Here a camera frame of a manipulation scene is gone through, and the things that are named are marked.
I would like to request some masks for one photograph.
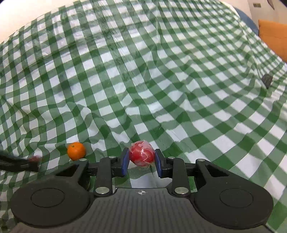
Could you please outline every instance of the wall outlet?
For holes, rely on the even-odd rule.
[[[261,4],[260,3],[253,3],[253,6],[261,8]]]

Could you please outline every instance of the circular pad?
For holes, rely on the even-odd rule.
[[[273,209],[270,194],[244,178],[213,177],[195,194],[199,213],[209,222],[231,229],[265,224]]]
[[[18,189],[11,210],[20,222],[53,227],[78,218],[89,203],[88,192],[70,177],[47,176]]]
[[[39,207],[53,207],[62,203],[65,194],[58,189],[48,188],[40,189],[32,194],[32,203]]]
[[[243,208],[253,202],[253,197],[242,189],[227,189],[220,194],[220,200],[230,207]]]

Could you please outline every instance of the crosshair marking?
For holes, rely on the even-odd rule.
[[[140,195],[145,195],[146,193],[147,193],[147,192],[144,191],[144,190],[141,190],[141,191],[138,192],[138,194],[140,194]]]

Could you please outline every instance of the blue pillow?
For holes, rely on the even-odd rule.
[[[254,33],[256,35],[259,35],[259,29],[258,27],[256,26],[256,24],[253,22],[253,20],[251,18],[249,18],[247,16],[247,14],[245,14],[243,11],[235,8],[235,10],[237,11],[237,13],[239,14],[239,17],[241,18],[241,20],[246,23],[246,25],[248,27],[250,27],[252,29],[252,31],[254,31]]]

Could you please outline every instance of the orange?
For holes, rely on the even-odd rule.
[[[73,142],[68,146],[68,156],[71,160],[75,161],[85,157],[86,155],[86,148],[80,142]]]

